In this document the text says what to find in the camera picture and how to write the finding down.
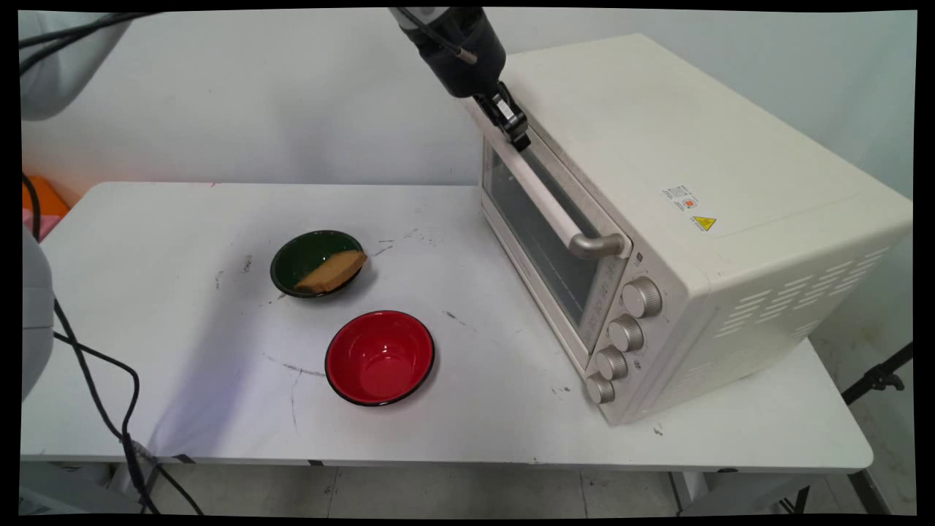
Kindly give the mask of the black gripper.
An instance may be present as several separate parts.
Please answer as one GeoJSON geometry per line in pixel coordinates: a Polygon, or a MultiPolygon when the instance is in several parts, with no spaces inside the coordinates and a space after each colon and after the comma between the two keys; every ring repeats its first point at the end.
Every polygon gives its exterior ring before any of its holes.
{"type": "Polygon", "coordinates": [[[406,37],[451,96],[473,97],[518,153],[527,150],[527,116],[500,81],[505,50],[484,9],[407,9],[406,37]]]}

